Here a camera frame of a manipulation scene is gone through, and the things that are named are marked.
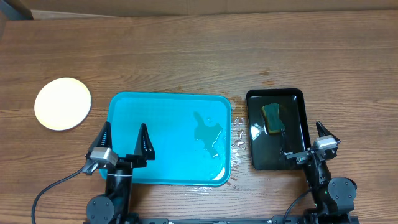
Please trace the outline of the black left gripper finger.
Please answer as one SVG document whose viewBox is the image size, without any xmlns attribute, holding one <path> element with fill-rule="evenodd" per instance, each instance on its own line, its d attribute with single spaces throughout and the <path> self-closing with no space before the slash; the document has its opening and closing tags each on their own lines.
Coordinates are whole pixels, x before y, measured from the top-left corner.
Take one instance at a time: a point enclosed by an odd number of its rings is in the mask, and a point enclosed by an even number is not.
<svg viewBox="0 0 398 224">
<path fill-rule="evenodd" d="M 142 123 L 140 126 L 134 155 L 144 157 L 145 160 L 153 161 L 155 159 L 155 150 L 151 143 L 147 125 L 145 123 Z"/>
<path fill-rule="evenodd" d="M 90 147 L 88 148 L 88 152 L 86 153 L 85 157 L 90 157 L 93 149 L 95 147 L 104 147 L 104 148 L 112 148 L 112 138 L 111 138 L 111 123 L 106 121 L 95 138 L 95 140 L 91 143 Z"/>
</svg>

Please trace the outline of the yellow green sponge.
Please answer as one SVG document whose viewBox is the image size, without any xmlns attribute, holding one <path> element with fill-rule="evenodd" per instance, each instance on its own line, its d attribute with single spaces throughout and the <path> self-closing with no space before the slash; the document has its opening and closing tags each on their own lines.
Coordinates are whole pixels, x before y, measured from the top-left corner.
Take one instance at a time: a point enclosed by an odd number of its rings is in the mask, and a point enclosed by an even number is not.
<svg viewBox="0 0 398 224">
<path fill-rule="evenodd" d="M 271 103 L 261 108 L 262 115 L 266 122 L 266 130 L 268 134 L 280 133 L 285 126 L 279 117 L 279 104 Z"/>
</svg>

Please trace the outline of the yellow plate with ketchup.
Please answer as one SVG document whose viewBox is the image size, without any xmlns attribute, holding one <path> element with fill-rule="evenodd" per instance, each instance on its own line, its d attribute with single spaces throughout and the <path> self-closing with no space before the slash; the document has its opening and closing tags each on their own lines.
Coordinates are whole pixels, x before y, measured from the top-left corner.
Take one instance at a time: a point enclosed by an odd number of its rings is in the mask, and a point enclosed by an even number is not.
<svg viewBox="0 0 398 224">
<path fill-rule="evenodd" d="M 54 131 L 78 126 L 91 109 L 91 93 L 75 78 L 58 78 L 46 84 L 37 94 L 34 113 L 38 122 Z"/>
</svg>

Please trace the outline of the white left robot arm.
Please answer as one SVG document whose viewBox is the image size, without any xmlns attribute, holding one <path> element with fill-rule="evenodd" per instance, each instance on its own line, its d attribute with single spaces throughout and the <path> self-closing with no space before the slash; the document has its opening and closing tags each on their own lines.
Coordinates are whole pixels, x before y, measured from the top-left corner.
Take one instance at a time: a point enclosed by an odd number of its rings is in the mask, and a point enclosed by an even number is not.
<svg viewBox="0 0 398 224">
<path fill-rule="evenodd" d="M 113 151 L 111 123 L 105 122 L 85 157 L 83 173 L 92 175 L 95 170 L 104 169 L 107 174 L 105 192 L 86 206 L 85 223 L 138 223 L 139 216 L 129 211 L 132 173 L 155 159 L 146 124 L 140 126 L 134 152 L 119 156 Z"/>
</svg>

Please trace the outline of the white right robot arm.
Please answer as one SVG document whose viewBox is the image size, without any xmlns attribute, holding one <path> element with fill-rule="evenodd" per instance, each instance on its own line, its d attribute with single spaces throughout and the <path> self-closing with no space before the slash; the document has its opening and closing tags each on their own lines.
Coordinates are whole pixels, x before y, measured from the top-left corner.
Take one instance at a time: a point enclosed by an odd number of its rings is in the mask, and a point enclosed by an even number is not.
<svg viewBox="0 0 398 224">
<path fill-rule="evenodd" d="M 308 190 L 290 204 L 280 222 L 359 224 L 359 218 L 350 215 L 358 189 L 356 183 L 347 177 L 332 177 L 326 164 L 336 157 L 341 141 L 321 122 L 316 122 L 316 127 L 318 138 L 309 148 L 285 155 L 286 161 L 303 169 Z M 302 216 L 290 216 L 294 206 L 308 194 L 312 195 L 315 208 L 306 209 Z"/>
</svg>

